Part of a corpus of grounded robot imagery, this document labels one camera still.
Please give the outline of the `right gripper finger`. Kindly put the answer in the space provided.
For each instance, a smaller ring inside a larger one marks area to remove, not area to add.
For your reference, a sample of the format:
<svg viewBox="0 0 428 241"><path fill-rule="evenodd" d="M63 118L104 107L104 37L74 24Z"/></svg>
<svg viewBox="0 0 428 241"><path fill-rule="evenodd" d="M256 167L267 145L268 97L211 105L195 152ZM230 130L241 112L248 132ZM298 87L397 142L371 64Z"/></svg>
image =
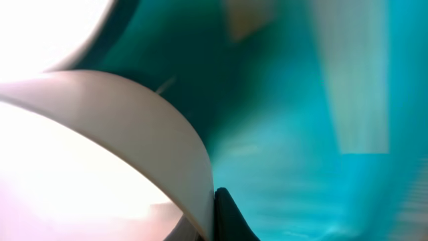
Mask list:
<svg viewBox="0 0 428 241"><path fill-rule="evenodd" d="M215 241L259 241L224 187L215 192Z"/></svg>

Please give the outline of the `grey-green bowl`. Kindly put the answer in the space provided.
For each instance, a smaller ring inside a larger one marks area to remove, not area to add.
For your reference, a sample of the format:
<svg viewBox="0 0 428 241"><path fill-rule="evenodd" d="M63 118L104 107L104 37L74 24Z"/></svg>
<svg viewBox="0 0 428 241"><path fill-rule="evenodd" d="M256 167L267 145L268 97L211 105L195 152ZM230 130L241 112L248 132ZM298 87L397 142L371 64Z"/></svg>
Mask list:
<svg viewBox="0 0 428 241"><path fill-rule="evenodd" d="M212 240L206 148L148 88L97 71L1 84L2 240Z"/></svg>

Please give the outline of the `wooden chopstick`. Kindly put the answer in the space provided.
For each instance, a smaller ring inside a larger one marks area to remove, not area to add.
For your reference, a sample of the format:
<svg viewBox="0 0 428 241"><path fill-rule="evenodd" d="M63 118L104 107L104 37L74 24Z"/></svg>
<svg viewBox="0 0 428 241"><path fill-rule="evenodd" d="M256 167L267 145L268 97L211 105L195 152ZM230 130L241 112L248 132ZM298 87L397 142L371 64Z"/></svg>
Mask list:
<svg viewBox="0 0 428 241"><path fill-rule="evenodd" d="M240 42L272 22L278 0L223 0L226 25L232 42Z"/></svg>

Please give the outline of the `grey dishwasher rack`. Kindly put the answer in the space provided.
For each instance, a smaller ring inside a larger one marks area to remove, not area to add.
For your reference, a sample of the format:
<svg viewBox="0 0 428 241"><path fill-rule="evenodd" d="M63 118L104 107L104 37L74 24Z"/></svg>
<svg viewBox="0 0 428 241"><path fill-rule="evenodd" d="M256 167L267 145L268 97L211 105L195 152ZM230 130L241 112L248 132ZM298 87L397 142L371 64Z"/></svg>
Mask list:
<svg viewBox="0 0 428 241"><path fill-rule="evenodd" d="M314 0L310 9L341 153L388 153L388 2Z"/></svg>

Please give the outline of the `teal serving tray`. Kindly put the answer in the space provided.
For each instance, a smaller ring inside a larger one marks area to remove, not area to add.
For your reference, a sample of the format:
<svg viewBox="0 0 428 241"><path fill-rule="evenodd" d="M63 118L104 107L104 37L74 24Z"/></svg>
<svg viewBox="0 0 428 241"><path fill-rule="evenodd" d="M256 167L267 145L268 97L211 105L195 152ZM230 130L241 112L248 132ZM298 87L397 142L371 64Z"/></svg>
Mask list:
<svg viewBox="0 0 428 241"><path fill-rule="evenodd" d="M116 1L77 68L134 80L203 140L262 240L427 239L427 2L387 1L389 152L341 153L311 1L232 42L218 0Z"/></svg>

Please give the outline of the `white round plate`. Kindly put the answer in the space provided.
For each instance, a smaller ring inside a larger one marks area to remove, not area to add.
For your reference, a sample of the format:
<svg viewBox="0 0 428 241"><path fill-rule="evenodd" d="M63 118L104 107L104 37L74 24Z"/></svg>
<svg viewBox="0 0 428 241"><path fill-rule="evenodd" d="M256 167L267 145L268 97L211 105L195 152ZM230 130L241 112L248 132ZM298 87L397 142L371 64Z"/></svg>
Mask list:
<svg viewBox="0 0 428 241"><path fill-rule="evenodd" d="M115 0L1 0L1 81L72 67L92 47Z"/></svg>

